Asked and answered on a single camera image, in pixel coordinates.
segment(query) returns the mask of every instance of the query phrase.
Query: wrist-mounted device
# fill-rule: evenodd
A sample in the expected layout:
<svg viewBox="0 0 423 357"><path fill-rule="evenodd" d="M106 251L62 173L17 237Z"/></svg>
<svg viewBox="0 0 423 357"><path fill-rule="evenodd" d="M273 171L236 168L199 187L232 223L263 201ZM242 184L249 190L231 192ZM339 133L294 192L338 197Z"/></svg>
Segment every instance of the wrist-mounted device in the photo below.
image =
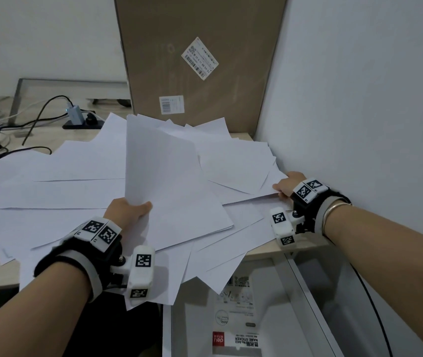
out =
<svg viewBox="0 0 423 357"><path fill-rule="evenodd" d="M287 214L283 208L270 210L271 225L281 247L301 239L299 234L312 232L323 235L322 222L329 206L336 200L351 204L350 199L315 178L300 182L291 194L294 210Z"/></svg>
<svg viewBox="0 0 423 357"><path fill-rule="evenodd" d="M99 216L89 219L62 238L60 245L40 260L34 276L61 261L87 274L92 287L90 302L113 281L119 282L117 287L127 288L131 298L145 298L154 277L155 250L150 246L137 246L132 256L125 257L120 233L121 228L108 219Z"/></svg>

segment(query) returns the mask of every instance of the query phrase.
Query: hand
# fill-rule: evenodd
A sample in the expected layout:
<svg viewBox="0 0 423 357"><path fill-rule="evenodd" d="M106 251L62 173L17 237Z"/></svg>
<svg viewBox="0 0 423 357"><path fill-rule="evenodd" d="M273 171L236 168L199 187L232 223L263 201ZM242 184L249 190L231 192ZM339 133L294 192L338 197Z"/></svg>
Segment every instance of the hand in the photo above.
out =
<svg viewBox="0 0 423 357"><path fill-rule="evenodd" d="M298 171L290 171L286 174L286 179L281 179L278 184L273 184L273 189L279 192L279 198L287 201L292 194L292 190L303 180L306 176Z"/></svg>
<svg viewBox="0 0 423 357"><path fill-rule="evenodd" d="M121 229L125 229L137 222L152 209L152 203L147 202L140 206L132 206L125 198L114 199L106 209L104 218L116 223Z"/></svg>

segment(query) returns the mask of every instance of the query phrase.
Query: white wall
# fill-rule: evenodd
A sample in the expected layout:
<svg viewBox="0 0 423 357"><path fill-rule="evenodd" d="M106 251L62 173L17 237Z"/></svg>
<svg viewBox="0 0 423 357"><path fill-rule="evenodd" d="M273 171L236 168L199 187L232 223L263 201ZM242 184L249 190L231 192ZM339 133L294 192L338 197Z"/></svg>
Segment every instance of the white wall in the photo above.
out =
<svg viewBox="0 0 423 357"><path fill-rule="evenodd" d="M257 139L283 169L423 233L423 0L291 0ZM357 279L340 278L337 303L367 308ZM386 323L396 356L423 356L401 319Z"/></svg>
<svg viewBox="0 0 423 357"><path fill-rule="evenodd" d="M125 81L114 0L0 0L0 95L20 77Z"/></svg>

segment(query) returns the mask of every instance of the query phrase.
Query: forearm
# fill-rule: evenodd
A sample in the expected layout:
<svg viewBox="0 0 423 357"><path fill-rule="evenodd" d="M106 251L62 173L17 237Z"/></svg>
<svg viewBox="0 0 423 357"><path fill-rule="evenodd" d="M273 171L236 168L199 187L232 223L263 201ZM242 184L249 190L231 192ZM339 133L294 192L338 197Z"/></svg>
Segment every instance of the forearm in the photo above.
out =
<svg viewBox="0 0 423 357"><path fill-rule="evenodd" d="M329 215L325 234L423 340L423 234L351 206Z"/></svg>
<svg viewBox="0 0 423 357"><path fill-rule="evenodd" d="M52 264L0 309L0 356L61 356L90 290L81 270Z"/></svg>

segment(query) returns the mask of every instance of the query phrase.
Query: barcode sticker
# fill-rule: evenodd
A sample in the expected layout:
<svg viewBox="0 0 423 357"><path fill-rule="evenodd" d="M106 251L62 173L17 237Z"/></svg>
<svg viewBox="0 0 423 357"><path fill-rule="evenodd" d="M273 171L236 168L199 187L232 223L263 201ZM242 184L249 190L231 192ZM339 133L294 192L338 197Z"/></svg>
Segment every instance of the barcode sticker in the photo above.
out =
<svg viewBox="0 0 423 357"><path fill-rule="evenodd" d="M182 58L202 80L205 80L218 66L218 61L198 37L187 47Z"/></svg>
<svg viewBox="0 0 423 357"><path fill-rule="evenodd" d="M184 96L159 96L160 111L162 114L181 114L185 112Z"/></svg>

